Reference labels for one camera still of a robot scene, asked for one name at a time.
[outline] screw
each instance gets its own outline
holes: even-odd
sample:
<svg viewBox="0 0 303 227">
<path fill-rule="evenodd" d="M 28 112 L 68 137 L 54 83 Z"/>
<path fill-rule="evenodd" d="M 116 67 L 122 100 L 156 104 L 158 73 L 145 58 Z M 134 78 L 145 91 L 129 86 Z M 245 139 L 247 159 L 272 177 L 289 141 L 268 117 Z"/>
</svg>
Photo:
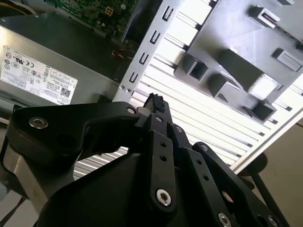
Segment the screw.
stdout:
<svg viewBox="0 0 303 227">
<path fill-rule="evenodd" d="M 205 145 L 201 145 L 201 147 L 202 147 L 203 151 L 208 151 L 207 146 L 205 146 Z"/>
<path fill-rule="evenodd" d="M 162 122 L 162 121 L 163 121 L 162 118 L 160 118 L 160 117 L 158 117 L 158 116 L 156 116 L 156 119 L 157 119 L 159 122 Z"/>
<path fill-rule="evenodd" d="M 177 126 L 176 129 L 177 129 L 178 132 L 183 132 L 182 129 L 179 126 Z"/>
<path fill-rule="evenodd" d="M 48 126 L 48 122 L 42 117 L 32 117 L 28 123 L 35 129 L 45 129 Z"/>
<path fill-rule="evenodd" d="M 135 110 L 133 110 L 132 108 L 127 108 L 127 111 L 130 112 L 131 114 L 135 113 Z"/>
<path fill-rule="evenodd" d="M 171 204 L 171 197 L 169 193 L 163 189 L 157 190 L 156 197 L 159 203 L 161 203 L 165 207 L 168 207 Z"/>
<path fill-rule="evenodd" d="M 219 213 L 218 218 L 224 227 L 232 227 L 231 221 L 228 219 L 228 217 L 225 214 Z"/>
<path fill-rule="evenodd" d="M 268 217 L 268 220 L 270 221 L 270 223 L 271 223 L 274 227 L 278 227 L 278 224 L 276 223 L 276 221 L 275 221 L 271 216 Z"/>
</svg>

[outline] cable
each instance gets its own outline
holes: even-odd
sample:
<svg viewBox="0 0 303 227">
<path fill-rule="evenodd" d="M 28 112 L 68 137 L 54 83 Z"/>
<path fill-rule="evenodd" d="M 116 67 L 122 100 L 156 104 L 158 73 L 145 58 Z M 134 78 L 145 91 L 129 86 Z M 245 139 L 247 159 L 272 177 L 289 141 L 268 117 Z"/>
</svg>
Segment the cable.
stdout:
<svg viewBox="0 0 303 227">
<path fill-rule="evenodd" d="M 120 50 L 112 51 L 112 55 L 115 56 L 115 57 L 119 57 L 119 58 L 121 58 L 121 59 L 127 58 L 127 59 L 129 59 L 129 60 L 132 60 L 132 59 L 134 59 L 133 57 L 131 57 L 131 56 L 126 56 L 126 57 L 125 57 L 125 56 L 123 55 L 123 53 L 128 52 L 128 51 L 131 51 L 131 52 L 135 53 L 135 51 L 131 49 L 132 47 L 133 47 L 133 46 L 130 45 L 130 46 L 127 47 L 126 49 L 120 49 Z"/>
<path fill-rule="evenodd" d="M 15 10 L 15 11 L 18 11 L 19 13 L 22 13 L 23 15 L 26 15 L 25 12 L 22 12 L 21 10 L 19 10 L 19 9 L 17 9 L 17 8 L 15 8 L 15 7 L 13 7 L 13 6 L 7 4 L 7 3 L 0 2 L 0 6 L 4 6 L 4 7 L 11 8 L 11 9 L 13 9 L 13 10 Z"/>
<path fill-rule="evenodd" d="M 21 197 L 20 201 L 18 202 L 18 204 L 14 207 L 14 209 L 12 209 L 1 221 L 0 221 L 0 227 L 4 227 L 4 225 L 9 221 L 9 219 L 14 215 L 14 213 L 16 212 L 16 210 L 22 205 L 22 203 L 24 203 L 24 201 L 26 200 L 25 197 Z"/>
<path fill-rule="evenodd" d="M 14 1 L 11 1 L 11 0 L 0 0 L 0 5 L 2 5 L 4 7 L 11 8 L 13 10 L 16 10 L 16 11 L 18 11 L 18 12 L 24 14 L 24 15 L 36 13 L 29 6 L 26 6 L 26 5 L 24 5 L 20 2 L 14 2 Z"/>
<path fill-rule="evenodd" d="M 10 1 L 12 3 L 18 5 L 18 6 L 21 6 L 21 7 L 25 8 L 25 9 L 27 9 L 28 11 L 32 12 L 33 14 L 37 14 L 32 8 L 30 8 L 29 6 L 27 6 L 27 5 L 23 4 L 23 3 L 12 1 L 12 0 L 10 0 Z"/>
</svg>

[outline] green circuit board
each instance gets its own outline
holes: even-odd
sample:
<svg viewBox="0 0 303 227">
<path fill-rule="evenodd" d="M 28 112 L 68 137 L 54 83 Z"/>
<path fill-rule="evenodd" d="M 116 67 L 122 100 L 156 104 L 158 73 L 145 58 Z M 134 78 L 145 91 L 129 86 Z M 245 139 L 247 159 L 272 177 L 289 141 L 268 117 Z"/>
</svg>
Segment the green circuit board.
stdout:
<svg viewBox="0 0 303 227">
<path fill-rule="evenodd" d="M 137 0 L 50 0 L 90 26 L 120 39 Z"/>
</svg>

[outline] warning label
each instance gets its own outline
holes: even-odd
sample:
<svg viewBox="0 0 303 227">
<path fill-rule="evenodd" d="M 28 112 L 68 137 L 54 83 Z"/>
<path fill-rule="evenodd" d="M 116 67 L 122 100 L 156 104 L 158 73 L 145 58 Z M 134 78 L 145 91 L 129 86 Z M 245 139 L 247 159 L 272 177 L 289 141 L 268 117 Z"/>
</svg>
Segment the warning label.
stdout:
<svg viewBox="0 0 303 227">
<path fill-rule="evenodd" d="M 68 105 L 78 80 L 4 46 L 0 79 L 59 105 Z"/>
</svg>

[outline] wire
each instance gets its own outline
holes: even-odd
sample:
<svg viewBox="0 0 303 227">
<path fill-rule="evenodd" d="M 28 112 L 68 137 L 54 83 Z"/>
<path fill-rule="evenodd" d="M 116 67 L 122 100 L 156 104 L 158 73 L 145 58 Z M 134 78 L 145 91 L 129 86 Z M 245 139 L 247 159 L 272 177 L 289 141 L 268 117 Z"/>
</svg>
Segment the wire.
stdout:
<svg viewBox="0 0 303 227">
<path fill-rule="evenodd" d="M 131 57 L 131 56 L 126 56 L 126 57 L 125 57 L 125 56 L 123 55 L 123 53 L 129 52 L 129 51 L 135 53 L 135 51 L 131 49 L 132 47 L 133 47 L 133 46 L 130 45 L 130 46 L 127 47 L 126 49 L 120 49 L 120 50 L 112 51 L 112 55 L 113 55 L 114 57 L 119 57 L 119 58 L 121 58 L 121 59 L 126 58 L 126 59 L 129 59 L 129 60 L 132 60 L 132 59 L 134 59 L 133 57 Z"/>
<path fill-rule="evenodd" d="M 25 8 L 25 9 L 27 9 L 27 10 L 30 11 L 32 14 L 37 14 L 32 8 L 30 8 L 29 6 L 27 6 L 27 5 L 23 4 L 23 3 L 16 2 L 16 1 L 12 1 L 12 0 L 10 0 L 10 1 L 11 1 L 12 3 L 18 5 L 18 6 L 21 6 L 21 7 Z"/>
<path fill-rule="evenodd" d="M 4 227 L 4 225 L 9 221 L 9 219 L 14 215 L 16 210 L 24 203 L 24 201 L 27 200 L 25 197 L 21 197 L 18 204 L 12 209 L 1 221 L 0 221 L 0 227 Z"/>
<path fill-rule="evenodd" d="M 11 8 L 11 9 L 13 9 L 13 10 L 15 10 L 15 11 L 18 11 L 19 13 L 22 13 L 23 15 L 26 15 L 25 12 L 22 12 L 21 10 L 19 10 L 19 9 L 17 9 L 17 8 L 15 8 L 15 7 L 13 7 L 13 6 L 7 4 L 7 3 L 0 2 L 0 6 L 4 6 L 4 7 Z"/>
</svg>

